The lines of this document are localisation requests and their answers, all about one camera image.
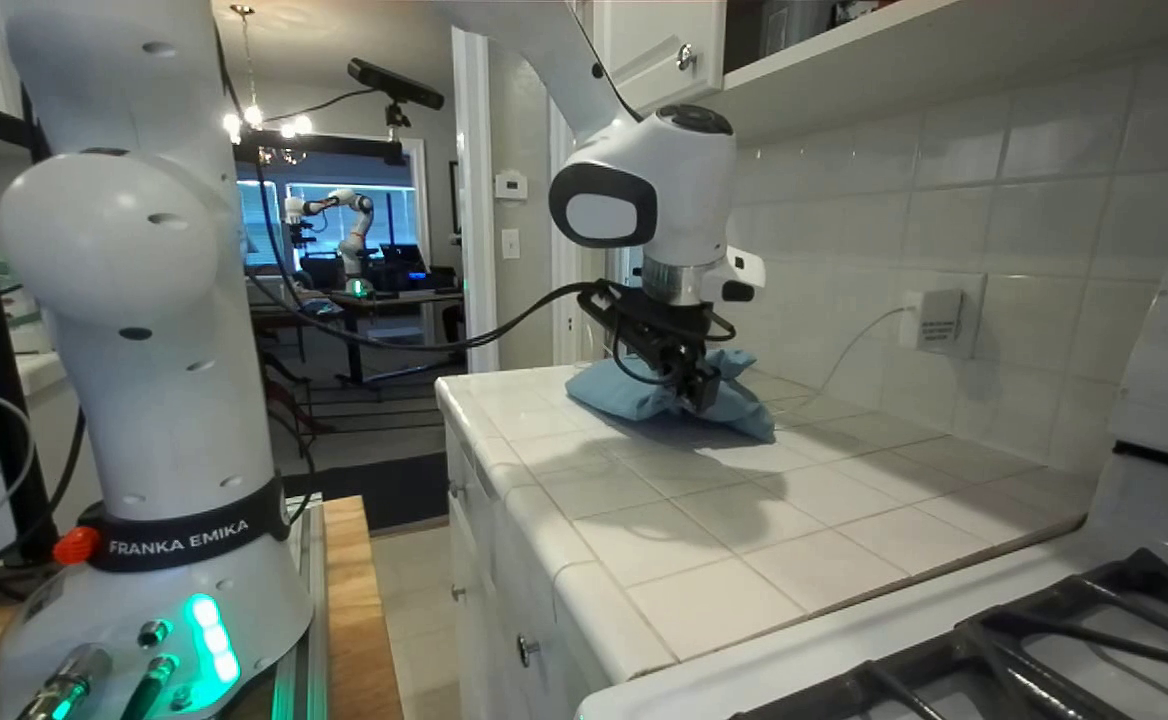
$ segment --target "white tile countertop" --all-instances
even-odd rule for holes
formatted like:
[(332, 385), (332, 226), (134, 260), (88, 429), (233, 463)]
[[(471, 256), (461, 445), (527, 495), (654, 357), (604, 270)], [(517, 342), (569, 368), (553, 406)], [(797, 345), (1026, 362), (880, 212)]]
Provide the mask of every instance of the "white tile countertop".
[(572, 373), (450, 378), (440, 406), (613, 681), (1065, 533), (1091, 495), (756, 373), (777, 445), (604, 420), (569, 400)]

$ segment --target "wall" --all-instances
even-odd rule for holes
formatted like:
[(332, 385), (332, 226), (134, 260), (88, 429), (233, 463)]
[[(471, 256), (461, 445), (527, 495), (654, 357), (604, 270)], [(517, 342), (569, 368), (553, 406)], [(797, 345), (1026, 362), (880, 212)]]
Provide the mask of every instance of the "wall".
[[(339, 89), (317, 89), (317, 85), (264, 85), (261, 89), (261, 104), (268, 116), (280, 112), (294, 112), (308, 104), (319, 104), (329, 95), (348, 94), (352, 85)], [(424, 140), (424, 156), (429, 156), (429, 254), (433, 266), (446, 266), (454, 270), (454, 234), (450, 234), (450, 191), (446, 191), (446, 165), (454, 160), (454, 108), (450, 108), (450, 89), (444, 94), (444, 108), (419, 108), (419, 104), (403, 104), (403, 112), (411, 116), (411, 128), (400, 135), (419, 135)], [(317, 134), (325, 135), (368, 135), (368, 140), (383, 140), (383, 95), (352, 95), (336, 108), (313, 112)]]
[(1168, 47), (750, 145), (732, 222), (772, 270), (732, 313), (762, 373), (820, 385), (905, 289), (962, 289), (959, 345), (905, 351), (883, 322), (833, 397), (1096, 472), (1168, 270)]
[[(553, 289), (548, 222), (548, 94), (541, 78), (503, 47), (491, 47), (491, 160), (527, 175), (527, 200), (496, 205), (496, 236), (512, 229), (519, 256), (496, 248), (496, 317), (512, 322)], [(527, 317), (500, 342), (500, 368), (553, 366), (553, 313)]]

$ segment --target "floor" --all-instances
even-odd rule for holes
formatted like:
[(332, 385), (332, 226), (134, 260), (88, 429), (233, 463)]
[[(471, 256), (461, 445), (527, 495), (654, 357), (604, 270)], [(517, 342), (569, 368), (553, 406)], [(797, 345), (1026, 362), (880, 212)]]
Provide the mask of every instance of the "floor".
[[(336, 382), (345, 373), (345, 345), (325, 336), (305, 336), (305, 362), (294, 345), (284, 342), (270, 345), (270, 351), (313, 382), (313, 407), (336, 429), (317, 437), (317, 468), (379, 463), (444, 448), (429, 382), (389, 385), (376, 394), (345, 390)], [(419, 366), (419, 357), (363, 351), (368, 378), (407, 366)], [(274, 429), (270, 448), (284, 476), (305, 472), (305, 456), (284, 429)], [(403, 720), (454, 720), (461, 672), (446, 525), (395, 525), (376, 533), (373, 543)]]

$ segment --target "blue object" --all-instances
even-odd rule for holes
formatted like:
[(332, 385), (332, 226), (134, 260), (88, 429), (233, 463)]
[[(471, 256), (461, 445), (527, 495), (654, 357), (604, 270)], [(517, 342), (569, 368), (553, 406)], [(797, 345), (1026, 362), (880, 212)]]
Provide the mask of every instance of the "blue object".
[(666, 385), (651, 385), (642, 378), (654, 378), (638, 357), (625, 357), (625, 368), (615, 362), (589, 366), (569, 382), (569, 397), (591, 411), (642, 424), (654, 418), (696, 418), (706, 424), (728, 424), (750, 440), (772, 445), (777, 440), (777, 420), (738, 385), (738, 373), (750, 368), (750, 351), (743, 350), (720, 350), (703, 366), (720, 373), (714, 400), (706, 407), (693, 407), (681, 400)]

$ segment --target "overhead cabinet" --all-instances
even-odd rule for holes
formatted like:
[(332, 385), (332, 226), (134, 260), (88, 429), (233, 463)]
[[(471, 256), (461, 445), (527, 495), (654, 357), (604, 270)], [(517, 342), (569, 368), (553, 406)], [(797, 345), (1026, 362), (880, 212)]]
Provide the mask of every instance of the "overhead cabinet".
[(827, 6), (807, 0), (595, 0), (595, 43), (628, 104), (696, 99), (759, 140), (1168, 42), (1168, 0), (897, 0), (802, 37), (820, 11)]

